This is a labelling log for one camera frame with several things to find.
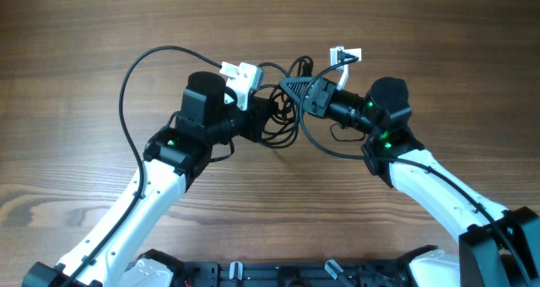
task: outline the wooden surface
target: wooden surface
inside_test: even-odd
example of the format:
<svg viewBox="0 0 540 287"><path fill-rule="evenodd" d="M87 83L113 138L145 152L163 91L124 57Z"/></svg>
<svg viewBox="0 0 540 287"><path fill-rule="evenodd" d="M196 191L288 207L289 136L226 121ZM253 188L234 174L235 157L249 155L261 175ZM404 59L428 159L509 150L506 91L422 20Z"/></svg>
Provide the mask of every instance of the wooden surface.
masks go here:
<svg viewBox="0 0 540 287"><path fill-rule="evenodd" d="M540 212L539 36L537 0L0 0L0 285L20 285L36 261L53 265L122 192L136 164L117 117L120 84L159 45L233 63L306 54L316 72L330 46L362 47L348 90L406 79L411 128L442 165L496 202ZM140 149L198 70L218 72L170 51L137 68L126 116ZM268 70L265 83L277 81ZM326 146L359 153L332 141L330 122L307 124ZM141 252L228 262L456 250L412 199L303 134L286 150L235 144Z"/></svg>

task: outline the table top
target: table top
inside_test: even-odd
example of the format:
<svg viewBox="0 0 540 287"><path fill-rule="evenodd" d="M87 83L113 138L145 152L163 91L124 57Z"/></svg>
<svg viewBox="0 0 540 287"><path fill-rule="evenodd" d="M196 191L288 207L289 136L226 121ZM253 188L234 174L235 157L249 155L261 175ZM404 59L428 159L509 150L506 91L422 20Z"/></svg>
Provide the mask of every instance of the table top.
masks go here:
<svg viewBox="0 0 540 287"><path fill-rule="evenodd" d="M54 265L91 230L136 163L117 101L142 52L178 45L217 62L361 47L347 90L408 82L410 127L449 171L509 208L540 212L540 6L537 0L0 0L0 285ZM190 73L217 69L165 51L143 61L125 100L139 149L180 108ZM334 73L329 78L337 80ZM280 75L267 70L265 84ZM306 118L331 149L329 121ZM354 131L340 133L354 137ZM359 260L456 244L363 162L235 139L159 221L140 252L184 261ZM215 155L228 152L226 146Z"/></svg>

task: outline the brown background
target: brown background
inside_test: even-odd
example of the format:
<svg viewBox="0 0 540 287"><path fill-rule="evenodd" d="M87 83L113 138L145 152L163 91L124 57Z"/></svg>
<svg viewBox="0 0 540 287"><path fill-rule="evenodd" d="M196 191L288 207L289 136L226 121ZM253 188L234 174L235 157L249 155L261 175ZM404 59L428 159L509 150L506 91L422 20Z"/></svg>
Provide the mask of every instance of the brown background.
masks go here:
<svg viewBox="0 0 540 287"><path fill-rule="evenodd" d="M116 200L135 171L117 117L124 73L159 45L215 61L289 65L362 47L347 89L408 81L417 137L447 169L510 208L540 211L538 0L0 0L0 285L53 265ZM216 68L163 52L127 89L139 148L179 109L187 76ZM267 71L266 84L278 74ZM330 122L308 119L325 145ZM342 134L353 137L355 134ZM235 140L151 233L185 261L396 257L456 245L413 200L303 134L270 150ZM217 147L224 154L226 147Z"/></svg>

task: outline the connector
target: connector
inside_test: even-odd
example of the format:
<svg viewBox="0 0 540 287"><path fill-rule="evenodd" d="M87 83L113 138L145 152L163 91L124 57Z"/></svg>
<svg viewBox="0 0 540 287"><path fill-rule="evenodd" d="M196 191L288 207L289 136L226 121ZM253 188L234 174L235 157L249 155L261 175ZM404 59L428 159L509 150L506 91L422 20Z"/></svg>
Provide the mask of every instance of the connector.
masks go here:
<svg viewBox="0 0 540 287"><path fill-rule="evenodd" d="M362 61L362 49L350 49L345 50L344 46L335 46L330 49L330 65L338 64L346 58L357 57L358 61ZM342 67L336 68L336 71L342 71L341 78L337 83L338 90L343 89L348 79L348 64Z"/></svg>
<svg viewBox="0 0 540 287"><path fill-rule="evenodd" d="M222 63L220 73L229 77L227 86L230 87L238 98L237 106L239 109L247 110L250 93L261 87L264 71L258 66L242 62L239 67L227 62ZM224 102L229 104L233 102L233 98L225 94Z"/></svg>

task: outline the robotic arm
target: robotic arm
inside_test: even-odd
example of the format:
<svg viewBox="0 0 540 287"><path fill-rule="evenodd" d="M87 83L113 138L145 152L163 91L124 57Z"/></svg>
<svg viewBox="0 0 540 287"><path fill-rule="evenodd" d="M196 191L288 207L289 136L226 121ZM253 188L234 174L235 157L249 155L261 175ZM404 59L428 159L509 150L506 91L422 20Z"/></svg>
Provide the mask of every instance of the robotic arm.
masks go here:
<svg viewBox="0 0 540 287"><path fill-rule="evenodd" d="M360 54L359 49L336 47L331 49L331 63L343 63L351 57L358 61ZM158 219L214 161L213 146L230 144L232 153L235 136L262 142L265 125L278 112L275 101L253 94L261 87L264 76L261 68L246 63L236 67L224 62L220 72L228 77L227 82L208 72L189 77L181 110L174 115L175 126L166 125L145 146L145 180L139 181L136 172L124 193L92 231L54 268L36 263L24 277L23 286L176 286L178 282L181 286L192 285L187 263L161 252L147 252L129 269L128 264ZM408 127L412 111L402 79L379 79L365 97L360 97L343 89L348 77L345 73L348 68L343 69L339 84L323 77L286 77L279 86L294 100L300 115L307 111L312 116L332 119L342 127L369 134L362 145L363 156L357 159L364 160L371 174L422 205L460 246L459 257L446 255L435 246L411 252L396 260L394 277L385 276L388 280L377 286L540 286L538 216L526 207L510 211L491 202L435 160ZM134 209L99 254L89 261L96 244L104 240L133 196L138 195L139 182L143 183L143 193ZM472 204L467 196L476 203ZM501 248L511 249L514 258L501 256ZM77 273L82 263L88 266ZM520 272L520 263L525 268L526 279L522 269ZM243 285L243 279L250 279L246 278L248 270L241 263L216 267L221 268L220 273L229 271L229 280L227 275L224 280L221 274L211 274L199 284L239 286ZM331 280L320 285L368 286L362 273L347 277L344 274L352 270L343 268L333 260L328 261L324 269ZM274 271L277 281L282 279L279 276L284 269ZM255 281L248 283L262 285ZM300 285L290 281L287 284Z"/></svg>

